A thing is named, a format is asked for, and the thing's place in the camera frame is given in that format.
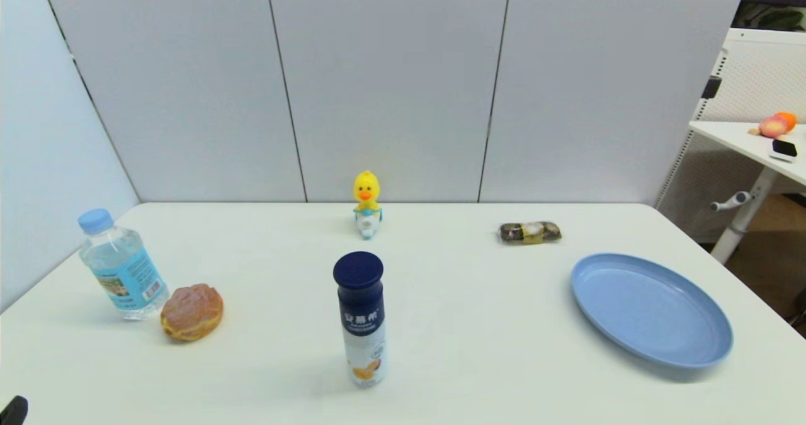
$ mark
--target white desk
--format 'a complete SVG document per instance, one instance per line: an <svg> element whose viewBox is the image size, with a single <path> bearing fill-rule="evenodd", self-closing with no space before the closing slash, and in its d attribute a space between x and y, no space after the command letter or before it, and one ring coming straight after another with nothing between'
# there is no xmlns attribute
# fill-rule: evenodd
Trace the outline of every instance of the white desk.
<svg viewBox="0 0 806 425"><path fill-rule="evenodd" d="M170 287L207 282L221 326L173 344L122 322L77 256L3 314L0 403L57 423L731 423L806 419L806 341L642 205L383 204L361 241L352 204L147 204L138 230ZM503 222L553 220L558 244L506 247ZM389 375L345 374L334 262L385 263ZM570 270L594 252L665 264L711 294L735 344L703 373L663 370L593 328Z"/></svg>
<svg viewBox="0 0 806 425"><path fill-rule="evenodd" d="M754 199L742 205L733 222L725 229L725 232L722 233L719 241L717 241L717 245L711 251L714 258L722 264L725 264L730 255L734 253L737 245L742 240L742 236L747 232L747 227L753 220L753 216L755 216L758 208L761 207L766 196L769 195L769 191L780 175L788 176L806 186L806 163L802 159L803 155L806 154L803 153L806 150L806 130L803 129L803 126L798 125L792 132L782 137L782 139L794 143L800 152L798 153L800 154L798 160L794 163L778 161L769 157L768 149L772 144L772 140L760 135L748 134L749 129L757 126L758 124L756 123L705 121L692 121L689 123L689 127L697 134L703 135L764 165L764 169L758 175L755 184L753 184L753 189L749 190Z"/></svg>

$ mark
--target navy blue cap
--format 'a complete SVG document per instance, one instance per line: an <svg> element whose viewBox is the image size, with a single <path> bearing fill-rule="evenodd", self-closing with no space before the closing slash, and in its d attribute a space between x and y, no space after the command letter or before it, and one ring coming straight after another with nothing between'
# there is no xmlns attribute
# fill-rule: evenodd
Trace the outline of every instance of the navy blue cap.
<svg viewBox="0 0 806 425"><path fill-rule="evenodd" d="M78 218L78 225L87 235L103 232L114 224L115 222L112 221L112 216L104 209L83 213Z"/></svg>
<svg viewBox="0 0 806 425"><path fill-rule="evenodd" d="M370 252L348 253L333 267L333 278L340 287L350 290L369 288L380 281L383 263Z"/></svg>

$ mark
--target plastic plate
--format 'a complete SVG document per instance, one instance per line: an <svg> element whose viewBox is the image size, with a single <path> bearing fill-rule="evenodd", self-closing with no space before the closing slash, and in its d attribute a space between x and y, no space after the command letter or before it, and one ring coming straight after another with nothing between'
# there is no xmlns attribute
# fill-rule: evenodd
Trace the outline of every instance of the plastic plate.
<svg viewBox="0 0 806 425"><path fill-rule="evenodd" d="M602 253L574 267L582 312L631 353L678 368L717 364L734 344L728 318L703 290L659 264Z"/></svg>

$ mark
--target desk leg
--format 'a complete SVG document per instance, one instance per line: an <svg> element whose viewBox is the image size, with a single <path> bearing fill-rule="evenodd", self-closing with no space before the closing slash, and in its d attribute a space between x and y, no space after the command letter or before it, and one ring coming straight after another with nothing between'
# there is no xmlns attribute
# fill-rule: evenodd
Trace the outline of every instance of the desk leg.
<svg viewBox="0 0 806 425"><path fill-rule="evenodd" d="M764 167L761 174L758 175L758 179L755 184L753 184L753 190L751 190L753 199L739 208L739 212L736 213L734 220L725 228L725 232L722 232L722 236L719 237L717 245L711 250L711 255L713 255L717 261L725 264L728 258L734 253L736 246L739 245L739 241L742 240L742 237L747 232L747 226L751 224L753 216L755 216L758 208L762 206L766 196L769 195L769 190L772 189L772 184L775 184L778 175L778 172L769 167Z"/></svg>

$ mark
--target bread roll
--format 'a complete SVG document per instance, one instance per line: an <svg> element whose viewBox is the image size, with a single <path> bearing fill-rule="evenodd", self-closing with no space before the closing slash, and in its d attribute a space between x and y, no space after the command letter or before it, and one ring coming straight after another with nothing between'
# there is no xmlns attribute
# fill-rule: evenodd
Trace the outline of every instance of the bread roll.
<svg viewBox="0 0 806 425"><path fill-rule="evenodd" d="M224 299L206 284L178 288L162 308L161 322L171 338L192 342L210 334L224 316Z"/></svg>

